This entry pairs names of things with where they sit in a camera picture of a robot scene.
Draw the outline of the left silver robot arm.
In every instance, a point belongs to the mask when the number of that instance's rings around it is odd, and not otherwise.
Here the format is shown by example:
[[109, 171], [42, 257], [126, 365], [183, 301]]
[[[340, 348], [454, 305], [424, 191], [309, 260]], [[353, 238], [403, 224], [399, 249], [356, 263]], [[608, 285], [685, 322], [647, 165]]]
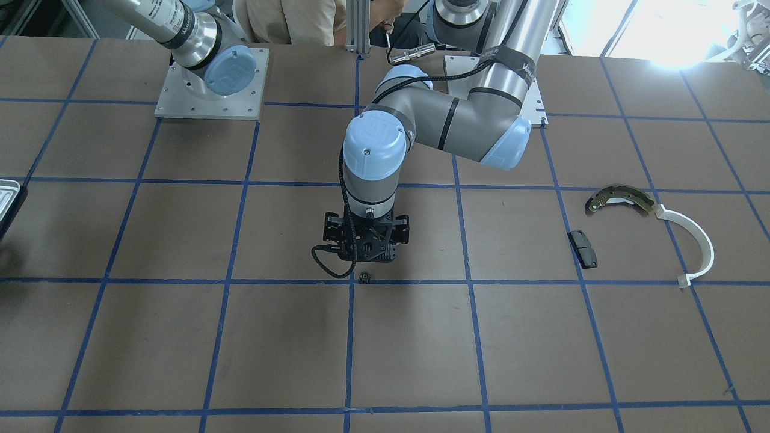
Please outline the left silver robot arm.
[[522, 115], [555, 1], [432, 1], [432, 40], [478, 54], [467, 96], [433, 88], [439, 76], [394, 66], [374, 100], [350, 121], [339, 151], [343, 215], [326, 213], [324, 244], [312, 252], [350, 262], [390, 262], [409, 241], [408, 216], [393, 207], [402, 164], [415, 143], [511, 170], [532, 124]]

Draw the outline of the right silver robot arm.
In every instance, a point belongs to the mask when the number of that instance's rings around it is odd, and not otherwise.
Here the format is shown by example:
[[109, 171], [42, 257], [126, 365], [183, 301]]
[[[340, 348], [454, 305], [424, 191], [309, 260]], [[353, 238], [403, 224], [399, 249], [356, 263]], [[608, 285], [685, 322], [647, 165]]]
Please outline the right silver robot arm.
[[102, 1], [110, 12], [170, 50], [181, 67], [220, 96], [245, 90], [257, 61], [242, 28], [214, 1]]

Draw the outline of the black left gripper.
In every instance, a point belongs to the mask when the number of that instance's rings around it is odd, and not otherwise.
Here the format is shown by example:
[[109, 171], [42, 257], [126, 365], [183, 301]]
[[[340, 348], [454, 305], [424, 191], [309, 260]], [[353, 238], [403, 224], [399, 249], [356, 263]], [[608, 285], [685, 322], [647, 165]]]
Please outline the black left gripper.
[[409, 243], [409, 216], [393, 216], [393, 209], [377, 218], [362, 218], [352, 214], [354, 247], [348, 242], [349, 225], [345, 217], [337, 213], [325, 213], [324, 240], [332, 242], [327, 250], [335, 252], [341, 260], [358, 262], [390, 263], [397, 257], [396, 245]]

